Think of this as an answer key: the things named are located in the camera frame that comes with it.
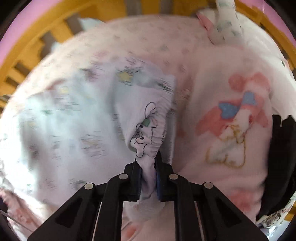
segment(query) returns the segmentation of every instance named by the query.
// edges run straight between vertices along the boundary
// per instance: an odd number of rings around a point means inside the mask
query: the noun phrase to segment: black cloth
[[[273,115],[268,154],[268,176],[257,220],[286,206],[296,191],[296,122],[289,116],[282,122]]]

